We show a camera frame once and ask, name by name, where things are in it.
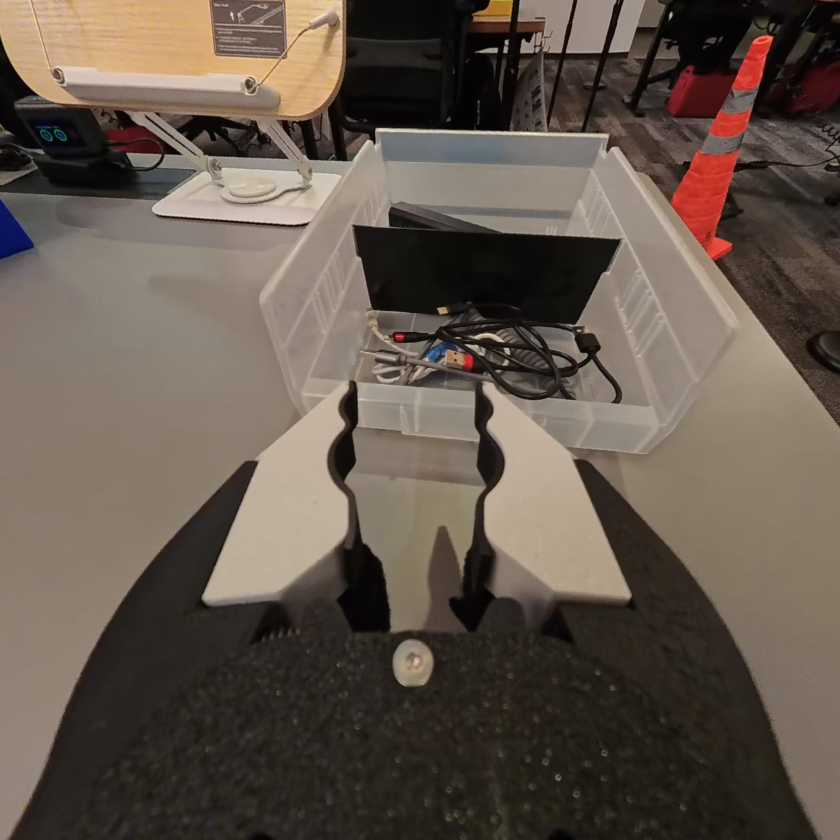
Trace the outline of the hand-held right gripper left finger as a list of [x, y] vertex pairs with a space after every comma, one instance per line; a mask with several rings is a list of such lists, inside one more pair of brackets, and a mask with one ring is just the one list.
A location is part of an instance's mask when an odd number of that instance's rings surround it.
[[325, 600], [349, 624], [389, 623], [382, 563], [362, 540], [346, 482], [357, 423], [356, 384], [341, 383], [257, 458], [205, 606], [275, 604], [299, 624]]

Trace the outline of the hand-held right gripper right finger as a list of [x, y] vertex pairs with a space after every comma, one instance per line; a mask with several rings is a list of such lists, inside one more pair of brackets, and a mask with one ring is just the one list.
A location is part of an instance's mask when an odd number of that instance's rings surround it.
[[476, 386], [476, 502], [460, 594], [451, 609], [477, 627], [489, 604], [517, 603], [544, 627], [561, 603], [629, 606], [632, 594], [575, 458], [491, 384]]

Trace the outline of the clear plastic bin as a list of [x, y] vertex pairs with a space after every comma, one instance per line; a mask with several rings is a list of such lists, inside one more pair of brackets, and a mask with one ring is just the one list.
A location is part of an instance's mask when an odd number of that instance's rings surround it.
[[392, 205], [409, 203], [500, 232], [537, 239], [513, 269], [548, 269], [547, 245], [616, 240], [617, 252], [584, 303], [566, 318], [599, 340], [598, 358], [623, 391], [587, 364], [575, 401], [513, 399], [568, 448], [646, 454], [676, 427], [739, 328], [711, 278], [715, 265], [656, 185], [644, 181], [604, 134], [492, 133], [384, 129], [367, 142], [327, 202], [259, 295], [259, 306], [290, 398], [307, 413], [341, 382], [355, 380], [360, 425], [421, 438], [477, 440], [474, 384], [430, 376], [387, 385], [364, 350], [381, 348], [368, 328], [432, 331], [435, 300], [373, 303], [355, 226], [383, 227]]

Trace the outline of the blue plastic bin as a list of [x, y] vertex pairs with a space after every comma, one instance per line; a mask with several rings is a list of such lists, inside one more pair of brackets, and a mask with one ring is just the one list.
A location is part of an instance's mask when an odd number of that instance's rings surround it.
[[0, 204], [1, 229], [0, 229], [0, 258], [29, 251], [35, 247], [34, 242], [25, 232], [15, 215], [9, 210], [4, 202]]

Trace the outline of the black divider of clear bin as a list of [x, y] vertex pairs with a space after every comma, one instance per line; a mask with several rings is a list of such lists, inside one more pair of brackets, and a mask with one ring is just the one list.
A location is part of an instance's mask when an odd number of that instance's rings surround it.
[[577, 323], [619, 238], [353, 226], [373, 309], [482, 312]]

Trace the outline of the orange traffic cone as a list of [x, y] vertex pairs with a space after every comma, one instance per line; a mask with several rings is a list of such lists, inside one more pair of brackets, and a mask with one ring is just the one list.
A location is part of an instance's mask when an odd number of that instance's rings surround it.
[[772, 36], [763, 35], [751, 43], [709, 134], [670, 202], [713, 260], [732, 250], [732, 244], [718, 236], [718, 225], [773, 41]]

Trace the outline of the black charger with display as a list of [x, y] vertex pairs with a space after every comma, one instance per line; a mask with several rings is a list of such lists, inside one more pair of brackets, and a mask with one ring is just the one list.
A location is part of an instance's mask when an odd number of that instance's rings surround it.
[[128, 155], [112, 144], [91, 110], [39, 96], [17, 100], [14, 109], [42, 151], [35, 163], [49, 181], [104, 188], [136, 179]]

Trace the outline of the red bag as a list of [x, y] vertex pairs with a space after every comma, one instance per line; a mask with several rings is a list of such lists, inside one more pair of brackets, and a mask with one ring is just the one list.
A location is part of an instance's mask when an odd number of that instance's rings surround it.
[[769, 108], [787, 116], [828, 112], [839, 100], [838, 59], [818, 59], [783, 66], [768, 98]]
[[674, 118], [714, 118], [737, 75], [735, 69], [700, 73], [694, 66], [688, 66], [680, 72], [665, 109]]

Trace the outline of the black office chair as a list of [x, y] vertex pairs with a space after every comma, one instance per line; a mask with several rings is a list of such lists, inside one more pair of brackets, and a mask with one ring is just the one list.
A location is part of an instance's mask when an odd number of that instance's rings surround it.
[[466, 34], [348, 38], [342, 85], [329, 114], [342, 129], [450, 128], [463, 87]]

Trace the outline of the wooden laptop stand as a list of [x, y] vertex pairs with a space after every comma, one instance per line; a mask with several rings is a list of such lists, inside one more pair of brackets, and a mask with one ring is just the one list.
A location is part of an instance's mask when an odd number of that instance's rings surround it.
[[[346, 2], [331, 1], [8, 1], [2, 41], [43, 98], [124, 111], [196, 170], [153, 205], [155, 216], [303, 227], [340, 176], [314, 174], [282, 122], [315, 117], [335, 99], [346, 14]], [[255, 120], [290, 168], [224, 166], [164, 113]]]

